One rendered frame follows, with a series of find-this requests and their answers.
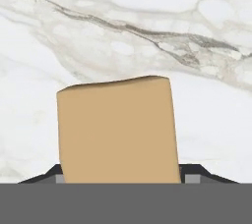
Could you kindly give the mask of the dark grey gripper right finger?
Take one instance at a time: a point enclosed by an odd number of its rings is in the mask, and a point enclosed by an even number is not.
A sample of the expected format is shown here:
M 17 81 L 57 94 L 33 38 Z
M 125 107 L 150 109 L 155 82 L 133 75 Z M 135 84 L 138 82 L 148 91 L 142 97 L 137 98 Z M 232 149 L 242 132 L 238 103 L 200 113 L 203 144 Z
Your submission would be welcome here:
M 234 184 L 234 181 L 211 174 L 200 164 L 180 164 L 179 169 L 181 182 L 183 184 Z

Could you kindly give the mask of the tan cream cheese stick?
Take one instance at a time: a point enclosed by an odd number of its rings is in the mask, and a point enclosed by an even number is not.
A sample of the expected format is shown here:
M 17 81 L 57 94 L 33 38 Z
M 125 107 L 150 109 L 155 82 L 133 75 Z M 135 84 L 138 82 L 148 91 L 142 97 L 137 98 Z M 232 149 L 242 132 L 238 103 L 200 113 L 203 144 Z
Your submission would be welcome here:
M 57 93 L 57 109 L 66 182 L 180 181 L 169 79 L 75 85 Z

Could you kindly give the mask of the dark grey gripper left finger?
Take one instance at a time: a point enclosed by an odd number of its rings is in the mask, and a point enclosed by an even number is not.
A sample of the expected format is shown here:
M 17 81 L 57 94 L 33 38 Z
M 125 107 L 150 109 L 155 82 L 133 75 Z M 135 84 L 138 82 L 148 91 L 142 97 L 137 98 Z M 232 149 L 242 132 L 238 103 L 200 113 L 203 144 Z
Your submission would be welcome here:
M 22 181 L 22 184 L 64 184 L 65 179 L 60 164 L 55 164 L 45 174 Z

